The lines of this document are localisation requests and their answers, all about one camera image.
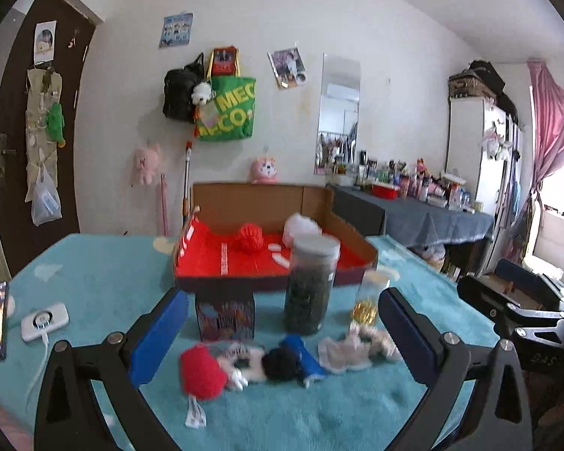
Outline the photo card on door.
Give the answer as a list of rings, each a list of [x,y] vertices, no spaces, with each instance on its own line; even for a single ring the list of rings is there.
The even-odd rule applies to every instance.
[[[55,20],[37,23],[34,30],[33,61],[35,65],[49,63],[54,60],[56,47]]]

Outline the pink stick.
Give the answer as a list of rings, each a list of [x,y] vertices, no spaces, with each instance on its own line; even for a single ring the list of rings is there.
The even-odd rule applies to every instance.
[[[167,205],[167,177],[165,173],[160,175],[159,198],[161,208],[162,235],[169,236],[168,205]]]

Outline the pale pink bunny plush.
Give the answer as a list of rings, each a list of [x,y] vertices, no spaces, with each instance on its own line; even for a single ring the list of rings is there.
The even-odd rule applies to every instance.
[[[133,154],[132,183],[149,185],[153,183],[160,167],[161,147],[159,144],[138,148]]]

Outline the small jar of gold capsules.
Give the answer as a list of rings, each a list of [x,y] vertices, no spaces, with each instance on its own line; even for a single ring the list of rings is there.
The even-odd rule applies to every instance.
[[[375,326],[378,318],[380,293],[389,287],[390,278],[381,272],[368,270],[362,276],[361,285],[351,310],[351,320],[361,325]]]

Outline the white power bank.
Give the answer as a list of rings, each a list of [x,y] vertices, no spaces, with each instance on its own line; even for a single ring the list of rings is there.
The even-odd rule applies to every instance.
[[[21,320],[21,338],[31,342],[67,326],[69,313],[64,303],[55,303],[42,310],[29,313]]]

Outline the blue poster on wall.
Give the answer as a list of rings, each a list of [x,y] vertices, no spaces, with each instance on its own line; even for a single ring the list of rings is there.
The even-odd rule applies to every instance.
[[[193,23],[192,12],[182,12],[164,18],[160,48],[186,46],[190,42]]]

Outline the red mesh bath pouf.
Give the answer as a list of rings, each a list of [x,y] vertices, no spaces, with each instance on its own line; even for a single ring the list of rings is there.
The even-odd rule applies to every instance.
[[[260,250],[264,245],[262,228],[253,223],[245,223],[237,232],[236,243],[238,247],[247,253],[254,253]]]

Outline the green dinosaur plush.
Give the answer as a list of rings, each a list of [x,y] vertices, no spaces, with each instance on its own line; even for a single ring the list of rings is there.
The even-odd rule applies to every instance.
[[[47,138],[55,142],[59,148],[64,148],[66,141],[64,138],[65,118],[62,105],[58,102],[50,106],[45,115],[45,133]]]

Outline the photo poster on wall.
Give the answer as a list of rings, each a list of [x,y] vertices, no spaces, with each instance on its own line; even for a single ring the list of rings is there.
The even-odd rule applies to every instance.
[[[298,47],[274,51],[268,54],[269,62],[281,90],[289,90],[306,83],[305,65]]]

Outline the pink cat plush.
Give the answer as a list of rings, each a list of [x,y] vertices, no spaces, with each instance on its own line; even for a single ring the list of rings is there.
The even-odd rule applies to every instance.
[[[278,182],[278,170],[274,158],[259,157],[250,166],[251,183],[275,184]]]

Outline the white mesh bath pouf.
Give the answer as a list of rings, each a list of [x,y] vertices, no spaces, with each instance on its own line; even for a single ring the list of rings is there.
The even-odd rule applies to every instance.
[[[285,247],[291,248],[295,237],[321,233],[322,228],[316,221],[299,213],[294,213],[285,221],[282,242]]]

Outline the plastic bag on door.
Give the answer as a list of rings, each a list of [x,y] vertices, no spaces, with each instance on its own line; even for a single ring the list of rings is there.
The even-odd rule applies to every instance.
[[[60,220],[62,218],[61,201],[56,184],[47,167],[42,165],[33,189],[31,201],[31,220],[34,226]]]

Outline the grey cloth covered side table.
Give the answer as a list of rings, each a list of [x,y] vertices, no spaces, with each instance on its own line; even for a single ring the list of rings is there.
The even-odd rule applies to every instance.
[[[333,212],[363,236],[389,235],[404,247],[461,244],[492,237],[494,220],[483,213],[450,211],[414,198],[384,200],[330,185]]]

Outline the black pompom scrunchie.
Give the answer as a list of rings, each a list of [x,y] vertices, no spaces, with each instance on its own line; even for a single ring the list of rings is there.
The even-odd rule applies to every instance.
[[[299,356],[287,347],[277,347],[266,352],[261,365],[267,379],[274,382],[294,380],[302,371]]]

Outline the white plush toy with bow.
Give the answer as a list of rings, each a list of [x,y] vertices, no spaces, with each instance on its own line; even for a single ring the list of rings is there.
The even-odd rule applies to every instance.
[[[265,356],[262,347],[234,342],[216,357],[220,368],[227,376],[226,388],[243,391],[251,383],[266,382],[267,376],[262,367]]]

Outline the red small bag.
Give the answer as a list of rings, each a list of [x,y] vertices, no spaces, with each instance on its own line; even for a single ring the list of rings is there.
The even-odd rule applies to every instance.
[[[239,76],[238,50],[234,46],[215,48],[209,62],[210,76]]]

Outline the black bag on wall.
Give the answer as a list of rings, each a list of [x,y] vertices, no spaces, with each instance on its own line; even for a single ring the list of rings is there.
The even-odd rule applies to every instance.
[[[205,55],[202,53],[183,68],[170,69],[164,78],[163,114],[172,120],[192,123],[196,105],[192,93],[205,77]]]

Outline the large jar of dark tea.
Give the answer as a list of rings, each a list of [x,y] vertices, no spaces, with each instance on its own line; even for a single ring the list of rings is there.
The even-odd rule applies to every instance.
[[[290,255],[283,323],[285,331],[308,336],[319,332],[340,257],[340,242],[327,234],[295,237]]]

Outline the red cardboard box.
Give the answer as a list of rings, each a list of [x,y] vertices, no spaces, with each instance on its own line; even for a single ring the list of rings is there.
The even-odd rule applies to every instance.
[[[358,284],[378,262],[376,247],[333,212],[330,188],[298,184],[196,182],[191,213],[173,251],[176,285],[186,292],[240,287],[253,292],[286,288],[290,248],[282,242],[285,221],[309,217],[340,241],[334,284]],[[245,223],[262,228],[264,245],[254,253],[238,247]]]

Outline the beige hanging organizer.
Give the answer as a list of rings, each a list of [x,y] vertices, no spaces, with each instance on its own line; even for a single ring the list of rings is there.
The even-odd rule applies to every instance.
[[[27,155],[26,203],[32,201],[33,189],[42,165],[47,167],[55,184],[58,184],[57,144],[45,133],[45,115],[56,102],[60,102],[62,77],[47,69],[27,70],[27,108],[25,111],[25,137]]]

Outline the dark printed box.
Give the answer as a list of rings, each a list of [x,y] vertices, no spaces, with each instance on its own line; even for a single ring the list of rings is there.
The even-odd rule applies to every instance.
[[[247,341],[255,337],[256,303],[250,290],[202,289],[194,300],[202,342]]]

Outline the green tote bag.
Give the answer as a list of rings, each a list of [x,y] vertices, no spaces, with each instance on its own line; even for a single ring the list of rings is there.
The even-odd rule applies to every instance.
[[[229,142],[252,137],[256,116],[256,79],[212,76],[213,98],[197,106],[194,136],[204,142]]]

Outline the wall mirror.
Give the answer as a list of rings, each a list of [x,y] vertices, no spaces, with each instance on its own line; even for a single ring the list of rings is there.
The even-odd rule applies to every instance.
[[[361,77],[357,61],[324,54],[315,174],[345,173],[356,161]]]

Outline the cream crochet scrunchie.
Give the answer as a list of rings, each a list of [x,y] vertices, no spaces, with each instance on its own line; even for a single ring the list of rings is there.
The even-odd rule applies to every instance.
[[[390,362],[399,362],[402,359],[397,345],[384,329],[352,321],[348,334],[355,336],[358,343],[365,346],[370,359],[382,357]]]

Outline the white wardrobe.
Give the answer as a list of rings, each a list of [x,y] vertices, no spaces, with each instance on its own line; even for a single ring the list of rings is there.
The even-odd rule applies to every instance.
[[[498,237],[509,218],[512,146],[517,128],[510,116],[482,97],[451,98],[445,168],[465,180],[470,205],[492,218],[477,240],[467,271],[480,274],[488,268]]]

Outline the white puppy plush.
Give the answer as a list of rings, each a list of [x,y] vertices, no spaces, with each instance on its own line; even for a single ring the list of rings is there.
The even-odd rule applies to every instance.
[[[192,104],[205,106],[214,97],[214,91],[210,83],[200,82],[196,85],[191,94]]]

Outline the pink curtain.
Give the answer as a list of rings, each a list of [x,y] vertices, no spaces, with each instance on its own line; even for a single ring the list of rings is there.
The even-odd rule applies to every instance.
[[[517,216],[512,241],[526,249],[532,229],[533,209],[540,198],[543,181],[564,166],[564,89],[543,61],[528,61],[535,114],[535,156],[531,187]]]

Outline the blue cloth piece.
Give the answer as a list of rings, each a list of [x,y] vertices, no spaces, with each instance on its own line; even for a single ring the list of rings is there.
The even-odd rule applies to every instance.
[[[305,388],[309,388],[313,383],[325,380],[328,377],[329,372],[312,356],[302,337],[298,334],[288,334],[280,342],[280,346],[290,350],[298,358],[298,378]]]

